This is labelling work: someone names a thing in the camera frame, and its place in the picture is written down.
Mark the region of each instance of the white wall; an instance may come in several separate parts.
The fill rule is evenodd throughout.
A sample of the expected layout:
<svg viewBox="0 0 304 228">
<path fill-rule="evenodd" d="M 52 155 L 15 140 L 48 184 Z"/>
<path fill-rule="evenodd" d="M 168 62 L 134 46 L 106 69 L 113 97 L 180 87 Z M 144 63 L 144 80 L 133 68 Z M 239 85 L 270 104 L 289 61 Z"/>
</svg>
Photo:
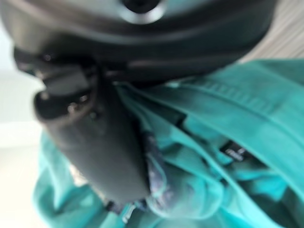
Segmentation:
<svg viewBox="0 0 304 228">
<path fill-rule="evenodd" d="M 32 98 L 43 86 L 15 69 L 12 45 L 1 28 L 0 50 L 0 227 L 43 228 L 31 203 L 41 132 Z"/>
</svg>

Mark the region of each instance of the teal fabric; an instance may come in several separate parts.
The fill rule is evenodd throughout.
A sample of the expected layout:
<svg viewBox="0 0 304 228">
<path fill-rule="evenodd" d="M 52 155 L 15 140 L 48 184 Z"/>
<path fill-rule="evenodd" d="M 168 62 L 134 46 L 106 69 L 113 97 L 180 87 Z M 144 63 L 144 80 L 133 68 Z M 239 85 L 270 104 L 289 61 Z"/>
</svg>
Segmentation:
<svg viewBox="0 0 304 228">
<path fill-rule="evenodd" d="M 124 224 L 125 210 L 107 212 L 89 186 L 74 185 L 43 134 L 34 204 L 54 228 L 304 228 L 303 85 L 301 59 L 236 64 L 145 90 L 118 85 L 142 131 L 155 134 L 178 201 L 162 209 L 154 193 L 150 210 Z M 253 156 L 234 162 L 219 150 L 229 140 Z"/>
</svg>

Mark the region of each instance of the clothing label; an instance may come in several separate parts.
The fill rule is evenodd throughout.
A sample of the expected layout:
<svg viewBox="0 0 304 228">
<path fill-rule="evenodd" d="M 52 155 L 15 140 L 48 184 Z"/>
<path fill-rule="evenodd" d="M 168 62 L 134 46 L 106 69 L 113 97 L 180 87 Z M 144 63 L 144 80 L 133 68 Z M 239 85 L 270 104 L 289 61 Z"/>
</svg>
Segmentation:
<svg viewBox="0 0 304 228">
<path fill-rule="evenodd" d="M 242 162 L 246 157 L 250 156 L 250 153 L 245 148 L 233 141 L 229 141 L 220 151 L 238 162 Z"/>
</svg>

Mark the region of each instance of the metal grommet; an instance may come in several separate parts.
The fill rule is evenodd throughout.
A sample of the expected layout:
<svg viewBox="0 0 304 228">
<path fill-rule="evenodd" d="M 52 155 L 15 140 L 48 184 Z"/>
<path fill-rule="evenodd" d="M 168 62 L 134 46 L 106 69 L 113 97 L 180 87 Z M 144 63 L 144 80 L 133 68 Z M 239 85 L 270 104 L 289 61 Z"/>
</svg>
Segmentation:
<svg viewBox="0 0 304 228">
<path fill-rule="evenodd" d="M 166 11 L 166 0 L 161 0 L 152 10 L 146 13 L 137 13 L 124 4 L 120 4 L 119 14 L 127 22 L 137 25 L 151 24 L 163 17 Z"/>
</svg>

